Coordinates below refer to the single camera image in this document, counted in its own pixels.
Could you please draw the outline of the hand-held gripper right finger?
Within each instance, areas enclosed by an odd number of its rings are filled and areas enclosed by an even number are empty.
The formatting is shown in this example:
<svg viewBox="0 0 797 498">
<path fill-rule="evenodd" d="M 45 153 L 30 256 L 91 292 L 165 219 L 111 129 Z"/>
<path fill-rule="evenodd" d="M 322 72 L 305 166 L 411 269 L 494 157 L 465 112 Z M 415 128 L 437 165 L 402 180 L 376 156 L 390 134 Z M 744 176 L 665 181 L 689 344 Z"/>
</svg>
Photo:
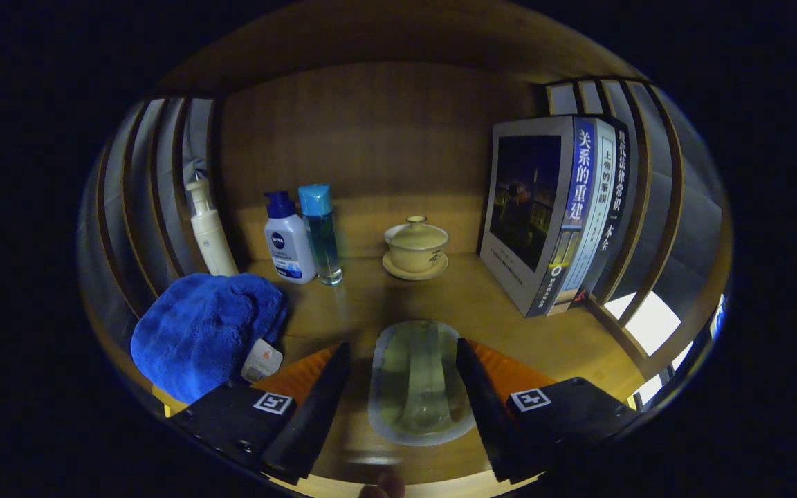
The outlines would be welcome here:
<svg viewBox="0 0 797 498">
<path fill-rule="evenodd" d="M 639 411 L 582 376 L 556 381 L 468 338 L 457 341 L 455 364 L 500 481 L 576 469 L 639 421 Z"/>
</svg>

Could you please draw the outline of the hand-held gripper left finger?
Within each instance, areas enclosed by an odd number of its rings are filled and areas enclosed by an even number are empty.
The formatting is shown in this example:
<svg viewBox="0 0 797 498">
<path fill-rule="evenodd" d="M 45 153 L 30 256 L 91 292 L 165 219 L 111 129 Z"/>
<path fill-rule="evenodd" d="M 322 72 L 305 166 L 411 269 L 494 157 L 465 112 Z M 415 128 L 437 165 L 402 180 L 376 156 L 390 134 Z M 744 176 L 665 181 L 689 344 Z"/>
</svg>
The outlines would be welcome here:
<svg viewBox="0 0 797 498">
<path fill-rule="evenodd" d="M 350 344 L 333 344 L 253 384 L 224 382 L 170 421 L 231 465 L 294 485 L 322 453 L 350 373 Z"/>
</svg>

